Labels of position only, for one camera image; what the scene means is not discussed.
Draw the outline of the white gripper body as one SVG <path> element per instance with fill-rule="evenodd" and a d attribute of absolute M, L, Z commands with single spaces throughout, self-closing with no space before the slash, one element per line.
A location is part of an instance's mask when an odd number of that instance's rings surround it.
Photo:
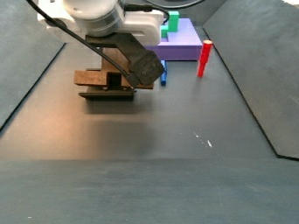
<path fill-rule="evenodd" d="M 130 33 L 142 46 L 161 41 L 164 14 L 125 0 L 37 0 L 37 6 L 79 37 Z"/>

